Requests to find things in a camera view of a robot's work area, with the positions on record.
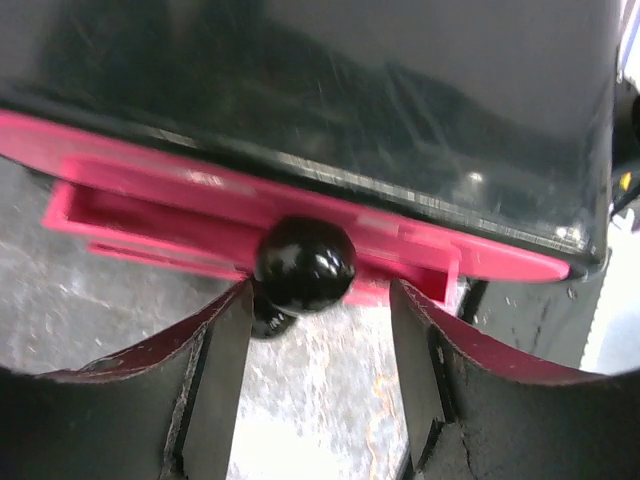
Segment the black box with pink ends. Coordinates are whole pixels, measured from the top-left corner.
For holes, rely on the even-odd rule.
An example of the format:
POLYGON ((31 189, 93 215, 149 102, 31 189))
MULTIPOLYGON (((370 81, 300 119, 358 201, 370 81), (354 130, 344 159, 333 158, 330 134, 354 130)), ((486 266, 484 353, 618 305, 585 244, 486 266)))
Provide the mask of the black box with pink ends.
MULTIPOLYGON (((615 1, 5 1, 1 114, 566 262, 607 258, 615 1)), ((346 231, 260 240, 357 269, 346 231)), ((346 300, 278 275, 266 306, 346 300)))

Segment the pink drawer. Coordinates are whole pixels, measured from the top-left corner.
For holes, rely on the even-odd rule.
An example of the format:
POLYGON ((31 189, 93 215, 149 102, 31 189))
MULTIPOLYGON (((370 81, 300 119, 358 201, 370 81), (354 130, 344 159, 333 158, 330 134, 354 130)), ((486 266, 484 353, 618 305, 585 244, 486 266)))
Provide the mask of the pink drawer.
POLYGON ((262 237, 300 215, 349 235, 353 305, 386 305, 395 277, 451 307, 460 276, 540 283, 569 272, 538 253, 10 111, 1 152, 55 177, 43 225, 95 254, 238 281, 262 237))

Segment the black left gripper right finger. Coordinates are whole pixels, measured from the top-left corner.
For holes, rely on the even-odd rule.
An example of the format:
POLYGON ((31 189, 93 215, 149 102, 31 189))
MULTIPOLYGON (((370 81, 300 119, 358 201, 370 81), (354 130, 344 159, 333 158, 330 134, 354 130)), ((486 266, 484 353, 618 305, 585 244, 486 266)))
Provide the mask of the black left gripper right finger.
POLYGON ((503 344, 403 280, 390 286, 408 432, 404 479, 635 479, 639 374, 503 344))

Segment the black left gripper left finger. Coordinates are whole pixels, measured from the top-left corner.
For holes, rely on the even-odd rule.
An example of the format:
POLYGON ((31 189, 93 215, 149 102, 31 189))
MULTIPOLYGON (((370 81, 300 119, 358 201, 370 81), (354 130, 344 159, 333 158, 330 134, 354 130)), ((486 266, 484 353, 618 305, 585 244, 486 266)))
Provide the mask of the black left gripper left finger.
POLYGON ((3 369, 2 477, 225 478, 252 320, 245 281, 81 369, 3 369))

